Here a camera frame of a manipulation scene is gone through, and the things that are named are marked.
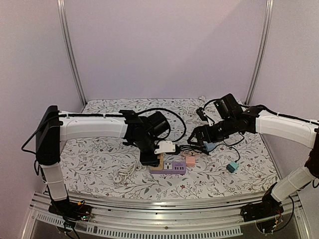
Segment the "beige cube socket adapter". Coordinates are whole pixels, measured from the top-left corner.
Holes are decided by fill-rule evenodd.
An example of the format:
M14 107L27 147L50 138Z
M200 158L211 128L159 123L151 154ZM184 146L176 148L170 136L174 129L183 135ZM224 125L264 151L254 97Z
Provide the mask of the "beige cube socket adapter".
M164 154L161 153L158 155L159 165L156 167L156 170L163 170L164 168Z

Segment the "purple power strip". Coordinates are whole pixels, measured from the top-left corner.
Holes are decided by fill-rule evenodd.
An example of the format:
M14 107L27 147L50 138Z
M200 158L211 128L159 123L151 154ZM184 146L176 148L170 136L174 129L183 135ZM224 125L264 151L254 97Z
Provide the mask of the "purple power strip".
M168 162L163 164L162 170L151 170L150 174L177 174L184 175L186 173L186 163L185 162Z

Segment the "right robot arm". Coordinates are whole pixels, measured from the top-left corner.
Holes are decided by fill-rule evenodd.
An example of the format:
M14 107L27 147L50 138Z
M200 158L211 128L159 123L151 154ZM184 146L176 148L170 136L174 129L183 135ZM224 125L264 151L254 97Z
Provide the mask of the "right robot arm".
M203 146L205 142L221 142L230 135L240 133L259 133L277 136L300 143L311 151L304 166L291 172L275 183L258 205L258 213L268 217L277 209L277 204L292 193L303 189L319 176L319 124L314 120L302 119L275 113L264 105L241 106L232 94L214 101L221 121L196 127L187 142Z

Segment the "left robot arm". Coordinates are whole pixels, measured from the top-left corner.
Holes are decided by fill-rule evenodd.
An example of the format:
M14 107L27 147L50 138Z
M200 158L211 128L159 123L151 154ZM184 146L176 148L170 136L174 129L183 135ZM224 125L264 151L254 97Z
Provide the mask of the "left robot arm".
M118 114L76 114L63 113L57 106L48 107L32 136L35 138L36 161L56 210L63 216L74 212L60 166L62 141L90 137L122 138L127 145L139 149L142 165L156 167L160 163L159 154L176 151L175 143L158 138L169 129L166 117L160 112L148 117L128 110L121 110Z

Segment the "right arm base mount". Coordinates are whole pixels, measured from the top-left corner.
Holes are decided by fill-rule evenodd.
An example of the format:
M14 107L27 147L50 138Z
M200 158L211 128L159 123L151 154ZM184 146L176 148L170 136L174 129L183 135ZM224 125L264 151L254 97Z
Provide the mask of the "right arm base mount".
M257 230L263 234L273 233L283 221L284 209L281 203L272 202L249 203L241 207L240 215L244 222L255 221Z

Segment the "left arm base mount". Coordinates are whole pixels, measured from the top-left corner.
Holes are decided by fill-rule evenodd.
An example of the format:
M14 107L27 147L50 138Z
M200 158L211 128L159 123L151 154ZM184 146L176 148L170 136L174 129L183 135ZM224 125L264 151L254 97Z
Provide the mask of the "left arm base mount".
M71 202L66 199L62 201L52 200L48 211L69 221L88 221L91 218L92 209L92 206L87 205L84 200Z

